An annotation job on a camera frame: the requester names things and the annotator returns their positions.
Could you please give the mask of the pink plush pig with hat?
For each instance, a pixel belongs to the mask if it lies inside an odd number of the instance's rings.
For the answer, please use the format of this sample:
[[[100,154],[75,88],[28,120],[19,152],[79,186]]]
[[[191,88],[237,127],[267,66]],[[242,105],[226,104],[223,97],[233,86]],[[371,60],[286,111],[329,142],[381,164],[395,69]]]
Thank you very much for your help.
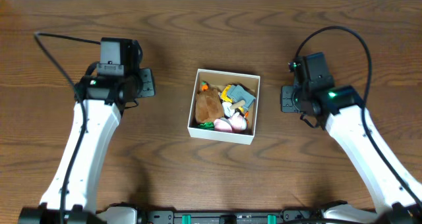
[[[240,112],[235,112],[230,118],[219,118],[214,121],[214,130],[218,132],[241,133],[246,131],[248,122]]]

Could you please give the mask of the yellow grey toy dump truck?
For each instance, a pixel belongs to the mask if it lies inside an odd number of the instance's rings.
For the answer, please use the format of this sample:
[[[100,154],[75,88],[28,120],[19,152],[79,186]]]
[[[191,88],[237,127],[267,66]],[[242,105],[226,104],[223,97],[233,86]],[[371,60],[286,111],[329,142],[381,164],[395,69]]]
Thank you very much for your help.
[[[256,97],[246,91],[241,85],[228,84],[220,93],[220,99],[224,102],[235,104],[244,101],[245,104],[238,107],[238,110],[245,114],[255,102]]]

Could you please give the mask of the pig face wooden rattle drum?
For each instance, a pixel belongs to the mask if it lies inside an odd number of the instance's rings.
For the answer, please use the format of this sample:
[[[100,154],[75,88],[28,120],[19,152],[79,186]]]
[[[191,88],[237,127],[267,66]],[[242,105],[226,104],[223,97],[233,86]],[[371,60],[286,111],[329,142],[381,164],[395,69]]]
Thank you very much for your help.
[[[224,110],[224,115],[225,117],[231,117],[233,116],[236,112],[239,112],[240,114],[245,115],[247,113],[247,110],[244,108],[245,105],[245,101],[244,100],[240,100],[238,102],[235,103],[231,103],[228,101],[222,102],[222,107]]]

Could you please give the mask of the white cardboard box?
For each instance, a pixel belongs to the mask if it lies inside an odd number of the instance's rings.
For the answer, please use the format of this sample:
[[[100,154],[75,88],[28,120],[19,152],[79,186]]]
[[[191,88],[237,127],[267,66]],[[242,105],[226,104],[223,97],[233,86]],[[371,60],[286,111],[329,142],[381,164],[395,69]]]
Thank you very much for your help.
[[[211,87],[218,88],[219,90],[223,90],[227,84],[240,84],[242,87],[244,87],[245,90],[248,90],[252,95],[254,95],[254,97],[256,97],[254,103],[249,109],[249,116],[247,117],[249,124],[244,134],[204,130],[197,127],[195,121],[195,102],[197,94],[200,92],[200,83],[202,81],[209,83]],[[191,100],[191,108],[189,111],[189,120],[187,123],[187,129],[190,136],[192,138],[202,138],[221,142],[250,145],[255,137],[259,93],[260,76],[258,75],[225,72],[220,70],[198,69]]]

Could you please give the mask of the brown plush capybara with orange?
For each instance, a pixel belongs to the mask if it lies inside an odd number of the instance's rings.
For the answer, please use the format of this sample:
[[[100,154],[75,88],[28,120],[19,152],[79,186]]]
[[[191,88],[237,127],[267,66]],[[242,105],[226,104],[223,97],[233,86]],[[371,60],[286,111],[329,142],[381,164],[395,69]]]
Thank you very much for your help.
[[[200,83],[200,91],[195,99],[195,121],[198,124],[213,123],[224,116],[224,109],[220,101],[219,91],[208,85]]]

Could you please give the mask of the green plastic spinning disc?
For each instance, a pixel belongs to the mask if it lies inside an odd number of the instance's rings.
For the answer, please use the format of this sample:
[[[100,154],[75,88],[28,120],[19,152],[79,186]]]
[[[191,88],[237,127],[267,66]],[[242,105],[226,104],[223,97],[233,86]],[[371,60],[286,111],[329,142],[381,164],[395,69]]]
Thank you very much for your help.
[[[214,130],[214,123],[213,122],[202,123],[198,125],[198,128],[203,129],[203,130]]]

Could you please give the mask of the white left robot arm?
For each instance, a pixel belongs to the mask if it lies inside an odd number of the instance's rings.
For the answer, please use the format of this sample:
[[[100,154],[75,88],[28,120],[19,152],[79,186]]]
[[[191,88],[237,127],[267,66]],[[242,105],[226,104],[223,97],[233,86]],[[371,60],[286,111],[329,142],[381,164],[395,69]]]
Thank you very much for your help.
[[[57,172],[36,208],[22,208],[19,223],[142,223],[145,214],[128,204],[98,211],[96,196],[110,140],[124,111],[155,95],[152,71],[142,69],[136,40],[102,38],[75,93],[71,133]]]

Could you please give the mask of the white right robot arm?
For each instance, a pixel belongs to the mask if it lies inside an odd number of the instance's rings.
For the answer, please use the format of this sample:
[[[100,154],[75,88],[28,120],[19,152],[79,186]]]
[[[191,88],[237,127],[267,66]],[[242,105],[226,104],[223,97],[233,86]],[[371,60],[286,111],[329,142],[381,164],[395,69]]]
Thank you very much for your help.
[[[322,208],[307,223],[420,223],[421,183],[401,164],[374,125],[352,86],[337,87],[323,53],[297,56],[289,63],[291,86],[282,86],[281,110],[314,117],[313,128],[325,130],[345,151],[362,178],[375,211],[346,202]]]

